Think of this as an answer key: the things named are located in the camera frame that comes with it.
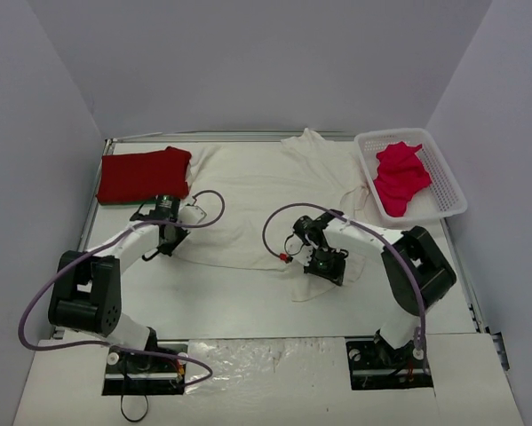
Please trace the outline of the white t shirt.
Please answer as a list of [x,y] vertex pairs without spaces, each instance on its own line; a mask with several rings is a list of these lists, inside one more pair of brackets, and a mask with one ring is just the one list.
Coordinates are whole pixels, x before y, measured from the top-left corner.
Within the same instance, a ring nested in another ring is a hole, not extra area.
[[309,301],[334,288],[305,274],[298,262],[277,254],[304,252],[287,237],[303,215],[318,217],[318,206],[361,219],[368,185],[360,162],[346,143],[313,130],[280,142],[203,145],[191,151],[190,189],[205,194],[198,204],[219,221],[194,230],[179,245],[185,261],[218,267],[274,271],[289,285],[294,302]]

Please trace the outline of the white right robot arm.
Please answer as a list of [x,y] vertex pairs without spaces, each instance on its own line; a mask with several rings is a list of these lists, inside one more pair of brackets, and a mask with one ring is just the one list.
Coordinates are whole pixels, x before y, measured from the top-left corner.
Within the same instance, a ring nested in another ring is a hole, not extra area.
[[363,225],[330,210],[292,227],[288,258],[305,274],[342,286],[352,255],[383,265],[394,299],[391,316],[375,334],[377,360],[388,367],[407,356],[407,345],[423,353],[425,315],[457,282],[457,275],[431,234],[422,226],[407,231]]

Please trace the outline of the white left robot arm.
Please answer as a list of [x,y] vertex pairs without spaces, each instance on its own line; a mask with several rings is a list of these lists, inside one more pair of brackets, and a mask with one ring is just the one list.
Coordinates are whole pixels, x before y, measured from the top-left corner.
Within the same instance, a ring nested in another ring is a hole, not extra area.
[[118,347],[130,348],[128,360],[140,371],[149,371],[160,360],[156,332],[140,325],[123,313],[123,273],[136,261],[155,256],[169,256],[189,235],[184,224],[199,224],[206,213],[192,200],[164,195],[156,198],[155,207],[146,214],[136,211],[130,218],[122,239],[114,237],[108,248],[93,256],[85,252],[67,251],[59,268],[83,261],[70,268],[52,286],[48,320],[54,326],[69,328]]

